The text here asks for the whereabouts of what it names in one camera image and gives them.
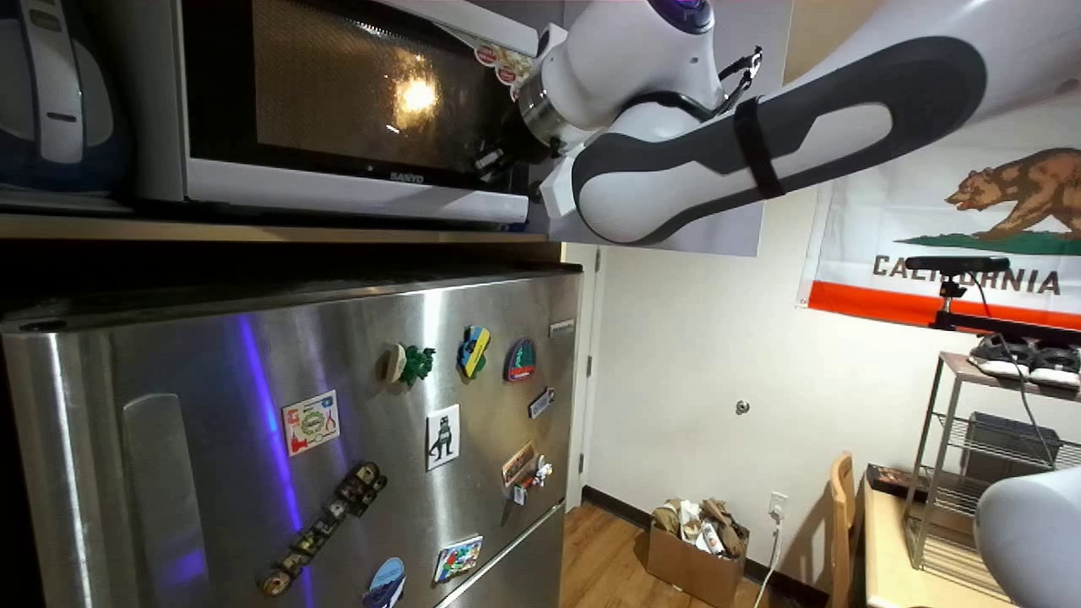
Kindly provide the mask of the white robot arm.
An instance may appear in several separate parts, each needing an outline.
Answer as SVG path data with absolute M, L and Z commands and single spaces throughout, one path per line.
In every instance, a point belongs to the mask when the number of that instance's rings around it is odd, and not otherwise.
M 1078 77 L 1081 0 L 881 0 L 757 98 L 714 62 L 710 0 L 593 0 L 522 86 L 557 154 L 557 233 L 656 247 L 698 221 L 842 180 Z

